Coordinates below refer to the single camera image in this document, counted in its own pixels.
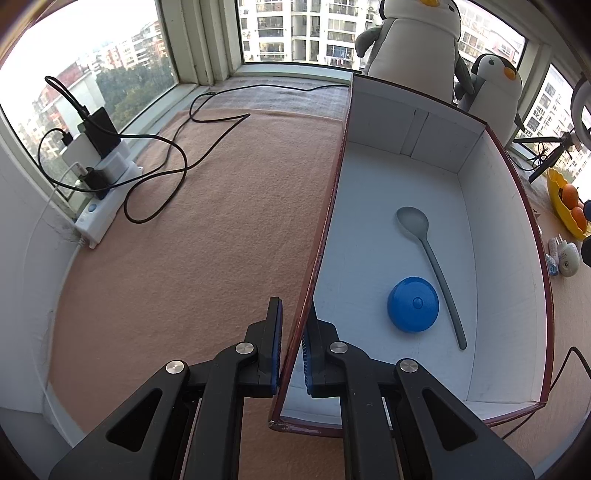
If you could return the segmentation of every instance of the power strip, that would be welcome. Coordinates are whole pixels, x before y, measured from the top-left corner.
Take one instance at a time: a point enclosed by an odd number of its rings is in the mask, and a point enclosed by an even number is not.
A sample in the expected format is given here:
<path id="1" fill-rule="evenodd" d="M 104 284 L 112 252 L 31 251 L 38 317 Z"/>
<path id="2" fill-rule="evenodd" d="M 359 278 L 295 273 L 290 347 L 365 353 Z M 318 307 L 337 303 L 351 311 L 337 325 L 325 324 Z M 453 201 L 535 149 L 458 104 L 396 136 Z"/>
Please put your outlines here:
<path id="1" fill-rule="evenodd" d="M 139 177 L 143 168 L 133 162 L 129 162 L 129 167 L 125 171 L 118 183 Z M 94 248 L 105 236 L 106 231 L 115 219 L 117 211 L 123 204 L 127 192 L 135 182 L 129 182 L 121 187 L 116 187 L 102 200 L 93 198 L 84 211 L 78 217 L 75 223 L 76 229 L 89 241 L 90 248 Z"/>

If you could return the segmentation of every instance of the spoon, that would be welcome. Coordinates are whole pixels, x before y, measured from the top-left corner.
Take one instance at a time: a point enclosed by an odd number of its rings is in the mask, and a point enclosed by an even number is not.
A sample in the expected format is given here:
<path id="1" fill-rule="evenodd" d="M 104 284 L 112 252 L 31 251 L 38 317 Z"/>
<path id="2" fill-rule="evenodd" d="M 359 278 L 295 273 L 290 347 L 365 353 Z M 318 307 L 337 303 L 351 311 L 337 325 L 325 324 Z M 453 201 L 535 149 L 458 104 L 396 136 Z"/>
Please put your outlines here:
<path id="1" fill-rule="evenodd" d="M 437 277 L 441 291 L 443 292 L 443 298 L 445 298 L 445 302 L 447 303 L 449 315 L 452 317 L 453 329 L 456 331 L 457 344 L 461 350 L 465 350 L 467 347 L 466 335 L 464 334 L 464 328 L 462 328 L 462 322 L 460 321 L 456 304 L 453 301 L 452 292 L 447 286 L 447 281 L 443 276 L 441 267 L 439 266 L 437 258 L 435 258 L 435 254 L 431 249 L 431 245 L 429 245 L 427 240 L 427 231 L 429 230 L 429 220 L 427 219 L 427 216 L 418 208 L 402 207 L 396 212 L 396 217 L 398 218 L 400 225 L 402 225 L 409 233 L 417 237 L 423 245 L 429 261 L 431 262 L 431 266 L 435 271 L 435 276 Z"/>

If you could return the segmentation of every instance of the yellow fruit bowl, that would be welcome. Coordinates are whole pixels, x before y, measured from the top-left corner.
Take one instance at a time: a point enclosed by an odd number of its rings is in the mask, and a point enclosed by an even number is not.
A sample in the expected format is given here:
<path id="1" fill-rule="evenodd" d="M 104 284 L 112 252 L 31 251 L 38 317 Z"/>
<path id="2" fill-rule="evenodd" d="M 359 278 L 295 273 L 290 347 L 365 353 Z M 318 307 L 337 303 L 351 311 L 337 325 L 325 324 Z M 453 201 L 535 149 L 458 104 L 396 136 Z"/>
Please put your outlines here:
<path id="1" fill-rule="evenodd" d="M 585 240 L 585 238 L 591 235 L 591 224 L 588 222 L 587 231 L 583 232 L 577 225 L 577 222 L 574 221 L 570 210 L 564 203 L 562 203 L 562 200 L 560 200 L 560 196 L 558 195 L 558 191 L 568 182 L 559 171 L 553 168 L 549 168 L 547 174 L 548 193 L 550 194 L 552 205 L 554 205 L 554 210 L 558 213 L 558 216 L 564 223 L 565 227 L 569 229 L 569 232 L 572 233 L 577 240 Z"/>

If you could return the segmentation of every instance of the orange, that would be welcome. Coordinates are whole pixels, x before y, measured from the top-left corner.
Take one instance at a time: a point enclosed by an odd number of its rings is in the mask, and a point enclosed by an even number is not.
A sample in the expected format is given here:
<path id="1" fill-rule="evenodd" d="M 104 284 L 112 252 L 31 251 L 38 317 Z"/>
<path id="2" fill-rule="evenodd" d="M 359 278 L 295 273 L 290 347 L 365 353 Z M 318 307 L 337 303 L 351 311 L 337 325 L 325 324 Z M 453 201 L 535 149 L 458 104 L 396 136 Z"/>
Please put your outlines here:
<path id="1" fill-rule="evenodd" d="M 572 210 L 579 203 L 579 192 L 572 183 L 567 183 L 562 190 L 558 192 L 560 200 L 566 205 L 566 208 Z"/>
<path id="2" fill-rule="evenodd" d="M 580 207 L 575 207 L 571 211 L 573 215 L 574 221 L 577 222 L 579 228 L 583 231 L 587 231 L 587 219 L 585 218 L 585 214 L 583 213 L 583 209 Z"/>

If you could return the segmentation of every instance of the stuffed penguin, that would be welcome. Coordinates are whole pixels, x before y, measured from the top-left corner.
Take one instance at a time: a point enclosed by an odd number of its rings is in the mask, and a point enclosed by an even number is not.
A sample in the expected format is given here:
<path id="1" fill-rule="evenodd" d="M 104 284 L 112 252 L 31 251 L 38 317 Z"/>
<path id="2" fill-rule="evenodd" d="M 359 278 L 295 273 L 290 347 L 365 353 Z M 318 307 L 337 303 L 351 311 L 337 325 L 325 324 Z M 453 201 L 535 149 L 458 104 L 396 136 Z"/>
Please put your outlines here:
<path id="1" fill-rule="evenodd" d="M 453 76 L 467 92 L 470 73 L 460 57 L 460 12 L 453 0 L 382 0 L 384 20 L 358 35 L 355 51 L 363 57 L 374 47 L 363 73 L 451 103 Z"/>
<path id="2" fill-rule="evenodd" d="M 519 72 L 509 60 L 483 54 L 476 59 L 470 76 L 474 93 L 459 83 L 454 89 L 460 109 L 484 120 L 501 143 L 507 145 L 515 132 L 514 125 L 525 131 L 517 113 L 523 90 Z"/>

